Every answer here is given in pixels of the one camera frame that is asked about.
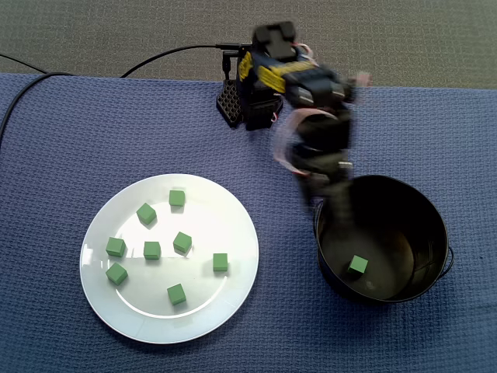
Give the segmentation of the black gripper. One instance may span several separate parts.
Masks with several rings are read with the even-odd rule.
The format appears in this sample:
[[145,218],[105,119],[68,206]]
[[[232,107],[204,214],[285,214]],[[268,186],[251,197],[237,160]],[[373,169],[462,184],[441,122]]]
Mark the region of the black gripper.
[[321,195],[325,176],[330,182],[325,189],[324,233],[338,238],[350,238],[356,234],[354,218],[353,181],[345,180],[346,171],[340,162],[346,161],[345,150],[349,148],[352,127],[349,110],[337,110],[331,115],[314,113],[298,125],[299,140],[291,149],[291,163],[297,169],[323,176],[298,176],[297,181],[307,211],[314,208],[315,199]]

